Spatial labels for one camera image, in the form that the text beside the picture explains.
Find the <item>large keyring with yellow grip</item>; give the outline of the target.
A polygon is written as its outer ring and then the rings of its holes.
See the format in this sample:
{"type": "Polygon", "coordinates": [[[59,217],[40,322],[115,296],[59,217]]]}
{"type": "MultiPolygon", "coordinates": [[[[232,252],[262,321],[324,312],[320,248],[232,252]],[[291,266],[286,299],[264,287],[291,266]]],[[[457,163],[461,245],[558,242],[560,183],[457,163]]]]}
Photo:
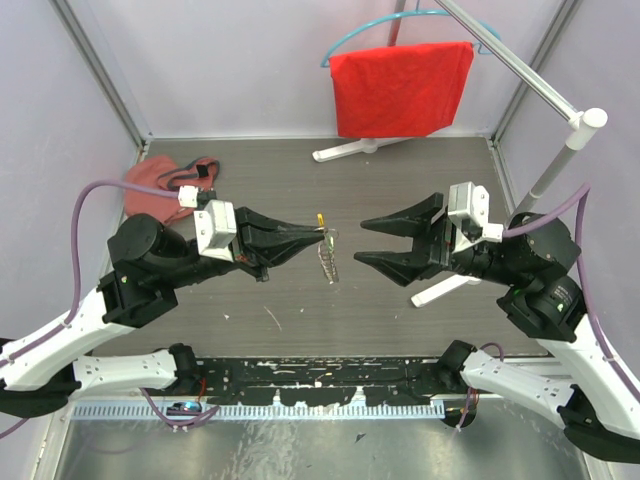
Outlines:
{"type": "Polygon", "coordinates": [[[323,270],[323,274],[330,285],[339,282],[339,274],[336,265],[335,248],[336,240],[339,237],[339,233],[334,228],[329,228],[326,225],[324,216],[322,213],[317,214],[318,229],[323,234],[323,240],[318,244],[317,255],[323,270]],[[327,245],[327,237],[331,236],[334,239],[334,249],[331,251],[327,245]]]}

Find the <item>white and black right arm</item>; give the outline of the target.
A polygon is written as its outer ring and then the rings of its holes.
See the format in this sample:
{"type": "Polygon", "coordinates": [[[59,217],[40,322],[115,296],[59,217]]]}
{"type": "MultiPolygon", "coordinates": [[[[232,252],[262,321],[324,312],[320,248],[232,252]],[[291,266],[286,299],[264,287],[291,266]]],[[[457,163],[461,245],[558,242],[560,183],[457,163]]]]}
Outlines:
{"type": "Polygon", "coordinates": [[[507,319],[569,375],[554,381],[454,341],[437,362],[444,390],[498,394],[547,418],[592,457],[638,462],[639,383],[597,331],[586,290],[570,276],[581,249],[559,218],[524,212],[508,225],[493,223],[487,190],[466,182],[365,220],[362,227],[411,239],[407,252],[355,254],[397,285],[445,271],[454,282],[475,279],[504,286],[498,306],[507,319]]]}

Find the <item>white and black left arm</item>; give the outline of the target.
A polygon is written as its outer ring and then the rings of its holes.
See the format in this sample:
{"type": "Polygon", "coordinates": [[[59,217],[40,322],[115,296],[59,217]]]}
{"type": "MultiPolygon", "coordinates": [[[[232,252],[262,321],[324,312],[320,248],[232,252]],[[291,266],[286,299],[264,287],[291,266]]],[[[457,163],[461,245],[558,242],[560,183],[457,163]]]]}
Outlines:
{"type": "Polygon", "coordinates": [[[180,288],[234,271],[265,282],[269,269],[325,238],[320,226],[283,222],[226,201],[213,200],[193,217],[190,240],[150,215],[128,218],[108,241],[112,271],[79,305],[2,344],[2,413],[30,419],[82,394],[138,388],[191,395],[202,373],[187,345],[129,357],[91,353],[174,309],[180,288]]]}

